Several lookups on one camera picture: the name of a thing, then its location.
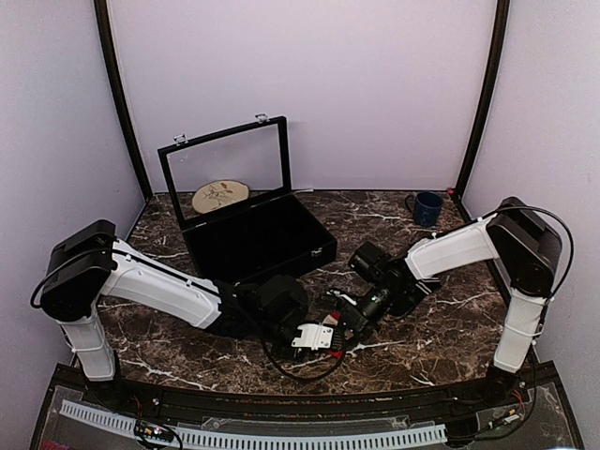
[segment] marble table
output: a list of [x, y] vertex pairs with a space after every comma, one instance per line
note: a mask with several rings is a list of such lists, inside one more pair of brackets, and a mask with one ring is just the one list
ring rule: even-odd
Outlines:
[[[310, 318], [332, 309], [323, 293], [336, 286], [362, 294], [367, 284], [347, 266], [355, 249], [370, 240], [399, 253], [432, 231], [462, 223], [443, 194], [434, 229], [416, 226], [403, 206], [408, 192], [318, 191], [297, 193], [337, 238], [337, 260], [300, 278], [310, 297]], [[167, 194], [146, 206], [129, 243], [148, 256], [193, 274], [191, 259]], [[215, 337], [167, 314], [122, 299], [98, 304], [108, 339], [131, 380], [191, 389], [245, 394], [358, 394], [426, 387], [483, 377], [505, 314], [504, 302], [484, 263], [441, 274], [442, 289], [408, 318], [387, 317], [381, 329], [348, 353], [330, 377], [301, 384], [282, 377], [267, 362], [257, 339]], [[326, 370], [331, 357], [286, 364], [299, 375]]]

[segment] black box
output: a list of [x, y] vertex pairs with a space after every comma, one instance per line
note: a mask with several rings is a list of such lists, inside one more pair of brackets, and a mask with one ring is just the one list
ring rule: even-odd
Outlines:
[[[200, 277], [262, 283], [277, 274], [299, 277], [335, 260], [338, 241], [292, 193], [285, 117], [190, 140], [181, 136], [158, 155]], [[184, 179], [180, 186], [173, 172]], [[199, 215], [191, 208], [191, 192], [219, 180], [242, 181], [250, 189], [254, 184], [259, 192]]]

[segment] round wooden plate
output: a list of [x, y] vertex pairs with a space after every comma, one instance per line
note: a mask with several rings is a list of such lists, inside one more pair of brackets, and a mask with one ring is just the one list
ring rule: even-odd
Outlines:
[[239, 181], [215, 181], [198, 189], [191, 199], [191, 205], [197, 213], [205, 214], [245, 200], [249, 195], [248, 186]]

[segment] blue mug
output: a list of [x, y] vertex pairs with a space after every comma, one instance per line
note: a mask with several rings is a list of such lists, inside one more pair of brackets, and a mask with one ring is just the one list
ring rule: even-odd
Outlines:
[[[409, 200], [414, 200], [414, 205], [409, 205]], [[442, 211], [443, 198], [434, 192], [419, 192], [416, 195], [407, 195], [404, 199], [406, 209], [412, 213], [412, 219], [422, 227], [433, 227]]]

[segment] black pole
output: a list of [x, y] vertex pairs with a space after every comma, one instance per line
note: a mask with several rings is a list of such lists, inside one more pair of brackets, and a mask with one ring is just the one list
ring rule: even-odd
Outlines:
[[114, 107], [119, 117], [119, 123], [121, 124], [127, 151], [129, 152], [131, 163], [133, 164], [133, 170], [138, 178], [142, 195], [146, 201], [148, 201], [153, 195], [152, 188], [146, 169], [143, 166], [140, 146], [135, 139], [128, 104], [125, 100], [125, 91], [123, 90], [123, 84], [121, 83], [119, 66], [116, 62], [113, 33], [111, 32], [111, 20], [106, 0], [94, 0], [94, 7], [96, 9], [97, 30], [100, 34], [100, 45], [102, 46], [102, 53], [104, 54], [104, 64], [106, 65], [106, 72], [108, 73], [112, 90], [112, 100], [114, 101]]
[[465, 158], [462, 161], [460, 174], [458, 175], [457, 185], [455, 186], [455, 195], [462, 198], [469, 183], [473, 165], [477, 158], [477, 151], [481, 143], [481, 137], [484, 134], [486, 120], [488, 119], [489, 105], [494, 93], [494, 85], [498, 76], [498, 67], [500, 66], [500, 57], [503, 52], [504, 34], [508, 22], [508, 9], [510, 0], [498, 0], [496, 5], [496, 19], [494, 20], [494, 31], [491, 35], [491, 44], [489, 47], [489, 56], [487, 57], [486, 76], [481, 88], [481, 96], [477, 105], [477, 113], [472, 124], [471, 138], [467, 145]]

